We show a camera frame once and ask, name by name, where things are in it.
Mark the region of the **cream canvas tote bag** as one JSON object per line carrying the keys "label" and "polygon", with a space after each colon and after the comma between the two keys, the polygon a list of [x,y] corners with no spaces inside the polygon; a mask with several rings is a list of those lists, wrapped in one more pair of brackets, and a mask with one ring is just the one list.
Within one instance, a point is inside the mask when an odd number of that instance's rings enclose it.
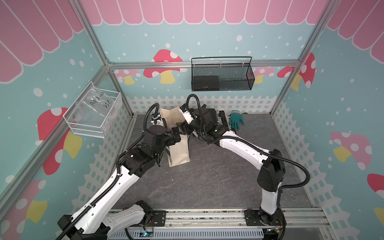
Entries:
{"label": "cream canvas tote bag", "polygon": [[172,127],[178,127],[180,131],[181,141],[166,148],[169,166],[175,167],[189,163],[189,135],[181,130],[181,124],[185,121],[185,117],[180,112],[180,108],[177,107],[172,110],[161,109],[160,114],[165,119],[169,130]]}

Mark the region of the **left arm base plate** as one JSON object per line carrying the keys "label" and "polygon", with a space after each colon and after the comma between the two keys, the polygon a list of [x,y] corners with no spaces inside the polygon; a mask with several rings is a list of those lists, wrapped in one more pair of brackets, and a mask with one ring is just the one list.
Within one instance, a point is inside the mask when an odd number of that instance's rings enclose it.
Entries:
{"label": "left arm base plate", "polygon": [[166,220],[166,211],[149,211],[146,212],[142,221],[138,224],[130,225],[130,227],[164,227]]}

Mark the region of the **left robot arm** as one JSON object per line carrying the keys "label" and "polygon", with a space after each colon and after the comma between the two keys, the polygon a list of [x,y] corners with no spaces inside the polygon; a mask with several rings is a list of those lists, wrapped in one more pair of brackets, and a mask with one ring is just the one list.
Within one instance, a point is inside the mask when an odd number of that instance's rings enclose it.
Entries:
{"label": "left robot arm", "polygon": [[159,123],[161,119],[160,105],[155,103],[145,115],[141,136],[117,157],[111,177],[77,212],[59,219],[58,240],[106,240],[132,225],[147,225],[153,209],[144,201],[114,215],[109,212],[147,170],[160,164],[167,147],[181,141],[179,131],[169,131]]}

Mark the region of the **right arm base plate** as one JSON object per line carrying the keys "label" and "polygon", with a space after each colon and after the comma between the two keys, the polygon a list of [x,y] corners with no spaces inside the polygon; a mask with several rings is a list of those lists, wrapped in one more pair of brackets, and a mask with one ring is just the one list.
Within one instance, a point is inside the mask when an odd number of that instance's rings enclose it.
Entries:
{"label": "right arm base plate", "polygon": [[287,224],[280,210],[276,210],[274,214],[270,215],[261,209],[247,209],[244,210],[244,215],[247,226],[282,227]]}

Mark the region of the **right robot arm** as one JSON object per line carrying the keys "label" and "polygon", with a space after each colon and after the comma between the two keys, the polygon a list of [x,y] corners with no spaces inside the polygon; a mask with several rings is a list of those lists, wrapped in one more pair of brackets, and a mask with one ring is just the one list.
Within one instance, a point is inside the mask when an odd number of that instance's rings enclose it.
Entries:
{"label": "right robot arm", "polygon": [[[262,202],[259,210],[245,211],[247,224],[271,226],[278,221],[284,227],[286,221],[280,204],[281,194],[284,189],[300,188],[308,184],[311,178],[309,171],[303,165],[283,158],[281,152],[276,149],[265,150],[239,137],[234,131],[220,124],[215,110],[203,107],[195,94],[187,97],[180,111],[188,129],[196,132],[203,141],[235,153],[259,171],[257,184],[262,188]],[[285,163],[302,170],[305,179],[298,184],[283,185]]]}

